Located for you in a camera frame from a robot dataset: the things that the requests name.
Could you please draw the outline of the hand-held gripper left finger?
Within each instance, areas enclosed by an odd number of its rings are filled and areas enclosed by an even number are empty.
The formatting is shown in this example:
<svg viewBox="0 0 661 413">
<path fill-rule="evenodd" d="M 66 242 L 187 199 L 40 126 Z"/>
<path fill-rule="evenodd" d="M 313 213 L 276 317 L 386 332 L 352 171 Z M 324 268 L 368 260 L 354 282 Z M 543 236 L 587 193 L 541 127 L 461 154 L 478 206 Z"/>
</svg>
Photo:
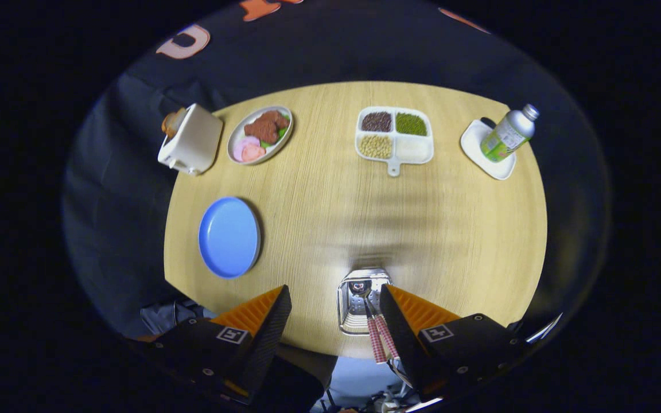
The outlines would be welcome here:
<svg viewBox="0 0 661 413">
<path fill-rule="evenodd" d="M 287 285 L 214 318 L 189 317 L 136 340 L 136 350 L 202 393 L 249 405 L 259 392 L 291 312 Z"/>
</svg>

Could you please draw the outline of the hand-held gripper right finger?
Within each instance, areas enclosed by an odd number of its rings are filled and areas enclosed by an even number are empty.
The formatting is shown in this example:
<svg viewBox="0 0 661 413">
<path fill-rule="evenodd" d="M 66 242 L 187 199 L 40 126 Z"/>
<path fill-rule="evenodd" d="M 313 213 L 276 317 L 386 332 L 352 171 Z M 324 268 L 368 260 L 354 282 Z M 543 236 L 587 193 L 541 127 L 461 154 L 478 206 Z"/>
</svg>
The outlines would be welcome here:
<svg viewBox="0 0 661 413">
<path fill-rule="evenodd" d="M 529 355 L 529 343 L 485 314 L 461 317 L 393 285 L 380 310 L 402 369 L 423 402 L 462 397 Z"/>
</svg>

